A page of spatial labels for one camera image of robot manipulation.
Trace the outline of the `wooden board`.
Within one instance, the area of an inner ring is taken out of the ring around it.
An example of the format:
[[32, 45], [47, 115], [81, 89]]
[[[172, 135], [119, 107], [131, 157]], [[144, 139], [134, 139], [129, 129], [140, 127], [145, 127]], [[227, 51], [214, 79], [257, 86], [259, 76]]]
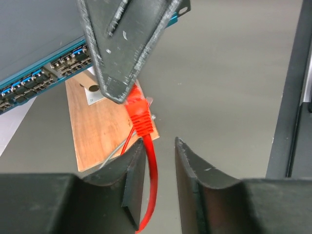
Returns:
[[132, 122], [123, 105], [108, 99], [88, 105], [84, 88], [73, 78], [65, 82], [79, 172], [121, 154]]

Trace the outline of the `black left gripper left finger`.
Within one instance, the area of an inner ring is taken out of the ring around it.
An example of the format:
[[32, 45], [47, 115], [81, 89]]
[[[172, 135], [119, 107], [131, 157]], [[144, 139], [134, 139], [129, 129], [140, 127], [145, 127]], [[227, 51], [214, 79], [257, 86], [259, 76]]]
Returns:
[[139, 228], [146, 154], [141, 139], [79, 178], [1, 174], [3, 234], [133, 234]]

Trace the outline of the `metal mounting bracket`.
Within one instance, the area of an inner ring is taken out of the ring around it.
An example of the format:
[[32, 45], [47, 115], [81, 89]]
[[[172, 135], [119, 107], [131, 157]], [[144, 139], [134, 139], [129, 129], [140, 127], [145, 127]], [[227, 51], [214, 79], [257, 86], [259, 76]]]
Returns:
[[89, 106], [105, 99], [99, 90], [99, 85], [92, 67], [75, 75], [74, 79], [84, 88], [87, 104]]

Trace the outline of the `teal network switch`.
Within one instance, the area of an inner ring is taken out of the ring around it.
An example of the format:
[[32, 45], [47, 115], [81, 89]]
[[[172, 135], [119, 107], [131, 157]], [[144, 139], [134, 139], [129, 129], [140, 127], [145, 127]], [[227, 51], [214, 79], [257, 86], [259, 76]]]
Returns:
[[[190, 1], [182, 0], [166, 27], [190, 9]], [[1, 1], [1, 113], [90, 67], [78, 0]]]

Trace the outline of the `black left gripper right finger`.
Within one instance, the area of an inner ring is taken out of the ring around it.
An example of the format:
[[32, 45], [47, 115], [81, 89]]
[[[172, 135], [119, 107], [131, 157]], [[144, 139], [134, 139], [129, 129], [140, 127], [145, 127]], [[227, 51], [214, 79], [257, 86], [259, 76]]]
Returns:
[[175, 139], [175, 170], [184, 234], [309, 234], [309, 179], [234, 178]]

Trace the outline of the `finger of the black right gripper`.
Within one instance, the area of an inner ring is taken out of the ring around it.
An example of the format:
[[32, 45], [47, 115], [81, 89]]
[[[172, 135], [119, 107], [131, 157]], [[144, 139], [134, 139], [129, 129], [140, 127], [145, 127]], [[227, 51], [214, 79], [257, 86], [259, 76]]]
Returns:
[[79, 0], [102, 95], [124, 103], [180, 0]]

